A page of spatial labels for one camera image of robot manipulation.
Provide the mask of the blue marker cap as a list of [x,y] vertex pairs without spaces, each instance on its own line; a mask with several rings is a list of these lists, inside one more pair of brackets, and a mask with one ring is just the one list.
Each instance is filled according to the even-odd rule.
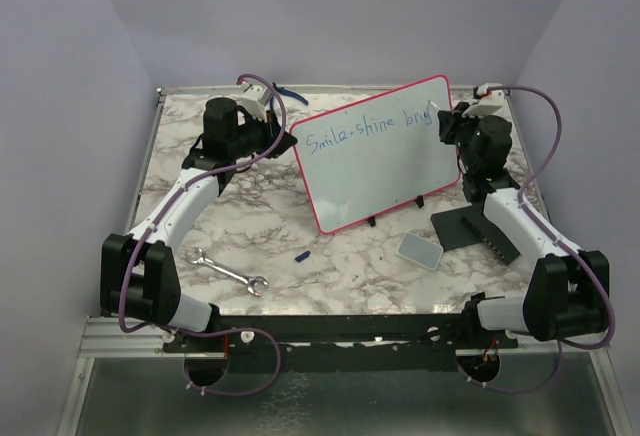
[[305,251],[299,255],[297,255],[294,260],[298,263],[304,261],[305,259],[307,259],[310,256],[311,252],[310,251]]

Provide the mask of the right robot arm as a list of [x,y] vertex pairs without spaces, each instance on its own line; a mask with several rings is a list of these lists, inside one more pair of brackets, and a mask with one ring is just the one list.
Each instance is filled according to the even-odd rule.
[[608,329],[609,262],[565,239],[527,200],[506,168],[512,125],[498,115],[473,116],[468,103],[438,112],[439,139],[455,147],[468,206],[432,218],[442,246],[480,240],[505,263],[533,269],[522,297],[476,295],[463,310],[461,339],[481,347],[496,331],[539,341],[568,340]]

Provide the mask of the red-framed whiteboard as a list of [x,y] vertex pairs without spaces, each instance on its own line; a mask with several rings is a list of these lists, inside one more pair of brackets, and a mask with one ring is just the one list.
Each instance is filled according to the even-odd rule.
[[455,185],[456,150],[439,140],[452,106],[434,75],[292,124],[294,153],[319,231],[331,234]]

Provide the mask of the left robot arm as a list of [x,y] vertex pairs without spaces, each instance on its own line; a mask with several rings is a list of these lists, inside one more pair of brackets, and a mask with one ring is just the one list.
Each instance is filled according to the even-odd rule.
[[218,344],[219,309],[183,294],[174,252],[239,169],[277,158],[296,144],[285,124],[284,111],[260,101],[216,97],[206,102],[202,133],[169,192],[145,220],[125,235],[109,235],[102,245],[104,312],[186,330],[189,342],[202,351]]

